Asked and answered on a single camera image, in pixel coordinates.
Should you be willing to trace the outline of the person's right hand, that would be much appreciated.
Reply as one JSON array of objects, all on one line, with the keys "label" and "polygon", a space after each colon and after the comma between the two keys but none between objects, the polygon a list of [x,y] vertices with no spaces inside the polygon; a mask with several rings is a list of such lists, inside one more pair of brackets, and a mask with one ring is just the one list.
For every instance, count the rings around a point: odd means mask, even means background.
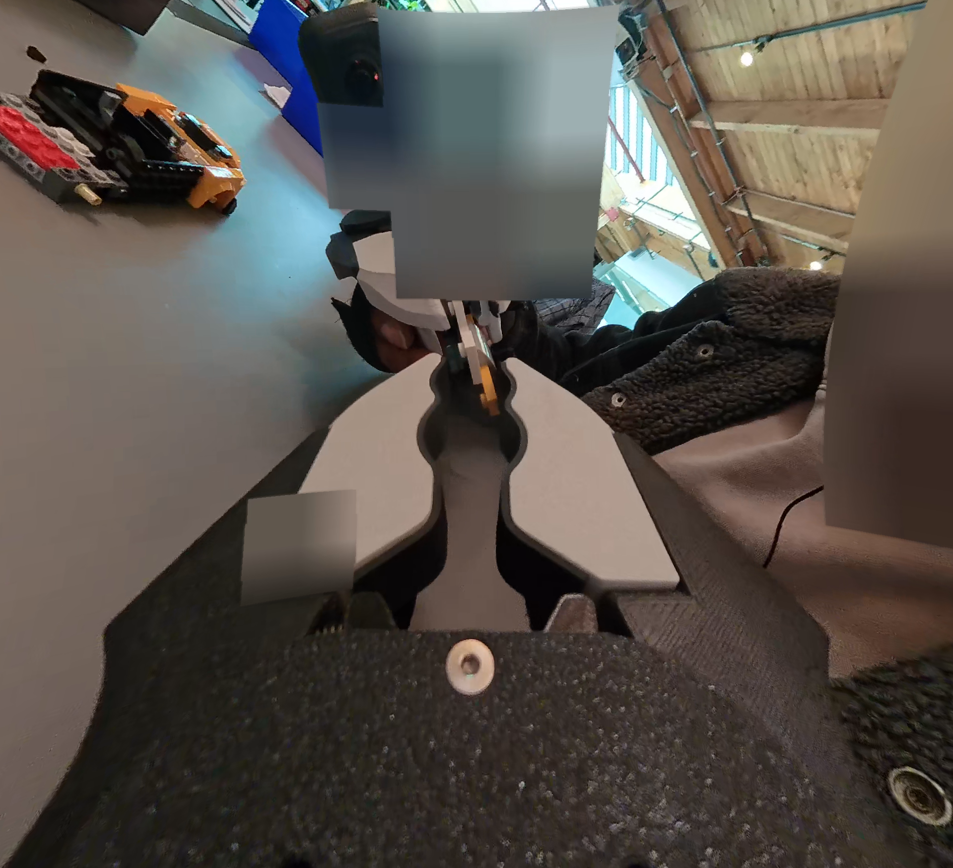
[{"label": "person's right hand", "polygon": [[413,326],[379,309],[372,310],[371,323],[375,355],[380,370],[386,373],[398,373],[432,353]]}]

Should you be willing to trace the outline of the small white orange lego assembly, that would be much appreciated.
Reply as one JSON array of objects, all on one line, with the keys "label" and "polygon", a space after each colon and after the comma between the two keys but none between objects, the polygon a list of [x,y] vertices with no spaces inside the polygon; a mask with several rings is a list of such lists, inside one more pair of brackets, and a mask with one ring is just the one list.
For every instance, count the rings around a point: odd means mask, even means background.
[{"label": "small white orange lego assembly", "polygon": [[464,312],[456,318],[459,340],[457,350],[466,366],[467,375],[476,390],[479,403],[491,416],[500,414],[495,386],[495,365],[479,325]]}]

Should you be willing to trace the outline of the orange black lego car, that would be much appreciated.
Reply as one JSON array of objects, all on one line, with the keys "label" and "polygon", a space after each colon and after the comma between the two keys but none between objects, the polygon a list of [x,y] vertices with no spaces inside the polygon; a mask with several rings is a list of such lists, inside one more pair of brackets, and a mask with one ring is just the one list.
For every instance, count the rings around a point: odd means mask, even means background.
[{"label": "orange black lego car", "polygon": [[246,180],[207,123],[160,95],[42,69],[1,95],[1,157],[58,205],[187,205],[232,215]]}]

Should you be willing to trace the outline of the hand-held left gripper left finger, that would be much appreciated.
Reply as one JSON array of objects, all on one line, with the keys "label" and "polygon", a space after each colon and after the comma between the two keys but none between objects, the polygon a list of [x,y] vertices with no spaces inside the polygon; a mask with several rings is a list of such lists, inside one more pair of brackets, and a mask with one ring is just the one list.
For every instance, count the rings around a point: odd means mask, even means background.
[{"label": "hand-held left gripper left finger", "polygon": [[444,361],[428,353],[332,422],[300,492],[353,492],[355,579],[435,579],[446,563],[443,493],[426,428]]}]

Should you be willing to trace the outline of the grey hoodie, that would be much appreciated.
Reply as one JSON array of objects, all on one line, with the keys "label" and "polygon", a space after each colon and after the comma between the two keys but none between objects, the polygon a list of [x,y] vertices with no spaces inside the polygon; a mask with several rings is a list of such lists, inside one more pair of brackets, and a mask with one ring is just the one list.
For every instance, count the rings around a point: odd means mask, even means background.
[{"label": "grey hoodie", "polygon": [[952,641],[951,550],[825,522],[826,382],[812,401],[698,437],[661,468],[826,632],[843,677]]}]

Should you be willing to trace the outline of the dark fleece jacket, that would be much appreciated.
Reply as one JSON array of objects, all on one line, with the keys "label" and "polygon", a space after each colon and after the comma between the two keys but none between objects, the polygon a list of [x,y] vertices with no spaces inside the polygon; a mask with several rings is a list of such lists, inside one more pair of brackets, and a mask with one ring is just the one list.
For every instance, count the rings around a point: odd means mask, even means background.
[{"label": "dark fleece jacket", "polygon": [[840,283],[825,271],[731,268],[631,328],[590,334],[544,324],[530,302],[516,302],[501,354],[656,455],[813,398]]}]

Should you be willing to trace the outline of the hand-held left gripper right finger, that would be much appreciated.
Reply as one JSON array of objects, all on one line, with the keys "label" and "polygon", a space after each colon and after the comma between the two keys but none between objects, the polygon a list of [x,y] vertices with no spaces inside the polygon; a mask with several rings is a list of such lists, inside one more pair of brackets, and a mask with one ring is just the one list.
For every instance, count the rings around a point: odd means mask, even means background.
[{"label": "hand-held left gripper right finger", "polygon": [[667,591],[680,576],[609,426],[529,365],[503,363],[519,447],[507,521],[589,591]]}]

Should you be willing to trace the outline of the blue box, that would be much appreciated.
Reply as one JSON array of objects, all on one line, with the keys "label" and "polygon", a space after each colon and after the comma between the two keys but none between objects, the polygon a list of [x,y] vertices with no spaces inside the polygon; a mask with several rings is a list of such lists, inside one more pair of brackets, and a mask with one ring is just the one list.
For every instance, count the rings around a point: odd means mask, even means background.
[{"label": "blue box", "polygon": [[300,28],[307,19],[289,0],[263,0],[249,39],[256,50],[289,85],[283,118],[323,155],[318,101],[298,46]]}]

